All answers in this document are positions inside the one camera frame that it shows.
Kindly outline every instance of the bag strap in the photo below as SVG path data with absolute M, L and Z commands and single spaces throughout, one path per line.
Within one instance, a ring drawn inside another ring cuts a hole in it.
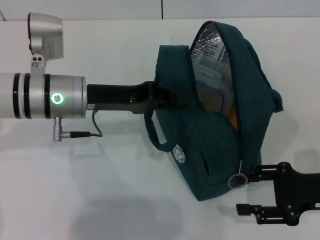
M 251 43 L 245 39 L 246 41 L 246 44 L 248 45 L 248 49 L 252 55 L 252 58 L 254 59 L 259 71 L 260 71 L 260 74 L 262 75 L 264 81 L 266 82 L 266 84 L 271 88 L 271 85 L 269 83 L 269 81 L 267 80 L 267 77 L 266 75 L 264 74 L 264 72 L 262 71 L 261 69 L 261 64 L 260 64 L 260 61 L 259 61 L 259 57 L 254 49 L 254 47 L 251 45 Z M 272 95 L 272 98 L 273 98 L 273 101 L 274 101 L 274 110 L 273 112 L 274 113 L 278 113 L 278 112 L 281 112 L 284 110 L 283 108 L 283 104 L 282 104 L 282 98 L 281 98 L 281 95 L 274 89 L 271 89 L 271 95 Z
M 156 149 L 158 149 L 159 151 L 169 153 L 174 148 L 175 144 L 170 142 L 166 142 L 166 143 L 159 142 L 157 130 L 155 128 L 155 123 L 152 120 L 153 114 L 154 114 L 154 111 L 150 111 L 144 114 L 144 122 L 145 122 L 146 131 L 148 132 L 149 139 Z

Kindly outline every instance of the circular logo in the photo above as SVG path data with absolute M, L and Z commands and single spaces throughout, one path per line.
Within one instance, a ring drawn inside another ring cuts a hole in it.
M 54 93 L 51 96 L 51 101 L 54 104 L 61 104 L 64 101 L 64 97 L 60 93 Z
M 177 160 L 179 163 L 184 164 L 186 161 L 186 156 L 182 148 L 177 144 L 172 150 L 173 156 L 175 160 Z

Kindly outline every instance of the teal bag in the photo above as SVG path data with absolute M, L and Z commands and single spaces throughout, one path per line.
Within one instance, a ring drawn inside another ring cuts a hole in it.
M 215 41 L 224 44 L 218 57 Z M 199 56 L 222 61 L 230 70 L 237 132 L 225 115 L 206 110 L 199 100 L 193 67 Z M 187 96 L 186 107 L 156 110 L 166 143 L 159 142 L 153 112 L 144 119 L 151 142 L 158 150 L 172 153 L 194 196 L 203 201 L 243 186 L 253 167 L 261 164 L 271 115 L 283 110 L 281 96 L 271 88 L 252 45 L 236 27 L 208 21 L 190 50 L 160 46 L 155 81 Z

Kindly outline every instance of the green led light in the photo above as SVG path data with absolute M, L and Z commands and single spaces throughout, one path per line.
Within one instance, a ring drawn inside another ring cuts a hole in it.
M 64 97 L 60 93 L 54 93 L 51 96 L 51 101 L 54 104 L 61 104 L 64 101 Z

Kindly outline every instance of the zipper pull ring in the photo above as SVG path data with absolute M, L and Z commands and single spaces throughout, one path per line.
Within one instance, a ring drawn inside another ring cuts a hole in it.
M 229 188 L 231 188 L 231 189 L 241 189 L 241 188 L 243 188 L 245 185 L 248 184 L 248 178 L 247 178 L 247 176 L 244 175 L 243 173 L 241 173 L 242 164 L 243 164 L 243 162 L 242 162 L 242 160 L 241 160 L 241 161 L 239 162 L 239 170 L 238 170 L 238 173 L 232 175 L 232 176 L 229 178 L 229 180 L 228 180 L 228 186 L 229 186 Z M 244 181 L 244 184 L 241 184 L 241 185 L 238 185 L 238 186 L 232 186 L 232 185 L 231 185 L 231 181 L 232 181 L 235 177 L 243 177 L 244 180 L 245 180 L 245 181 Z
M 242 161 L 240 160 L 240 162 L 239 162 L 239 172 L 238 172 L 238 176 L 240 176 L 241 170 L 242 170 Z

